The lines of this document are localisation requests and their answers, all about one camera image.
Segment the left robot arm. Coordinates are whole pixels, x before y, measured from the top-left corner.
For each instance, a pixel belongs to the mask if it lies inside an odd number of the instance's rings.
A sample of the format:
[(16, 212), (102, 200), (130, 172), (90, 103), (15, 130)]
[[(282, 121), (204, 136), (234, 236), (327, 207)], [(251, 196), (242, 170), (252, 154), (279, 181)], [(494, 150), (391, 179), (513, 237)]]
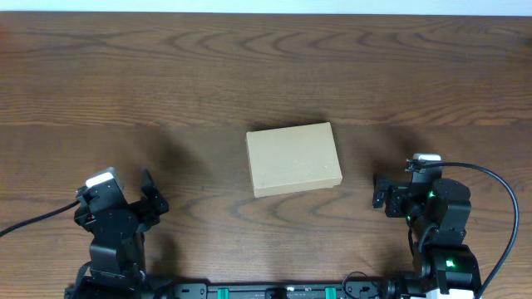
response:
[(170, 279), (151, 277), (145, 263), (145, 233), (169, 212), (150, 172), (142, 173), (143, 196), (128, 203), (113, 168), (92, 175), (76, 191), (76, 224), (93, 235), (90, 261), (82, 265), (65, 298), (172, 298)]

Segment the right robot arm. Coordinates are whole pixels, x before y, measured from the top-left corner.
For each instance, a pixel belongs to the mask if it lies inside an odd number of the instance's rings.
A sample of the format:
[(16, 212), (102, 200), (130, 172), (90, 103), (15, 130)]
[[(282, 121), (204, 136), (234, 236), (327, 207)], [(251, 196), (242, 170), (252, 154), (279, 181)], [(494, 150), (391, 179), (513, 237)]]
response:
[(413, 174), (409, 183), (373, 176), (372, 206), (403, 218), (413, 272), (382, 286), (384, 298), (473, 298), (480, 290), (475, 255), (463, 241), (470, 216), (470, 190), (440, 173)]

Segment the brown cardboard box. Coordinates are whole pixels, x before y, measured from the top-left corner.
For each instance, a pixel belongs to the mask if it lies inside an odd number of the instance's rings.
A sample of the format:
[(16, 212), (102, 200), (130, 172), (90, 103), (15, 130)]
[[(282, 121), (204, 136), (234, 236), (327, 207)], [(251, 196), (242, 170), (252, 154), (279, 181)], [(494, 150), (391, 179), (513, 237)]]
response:
[(342, 182), (328, 122), (246, 133), (256, 198), (327, 189)]

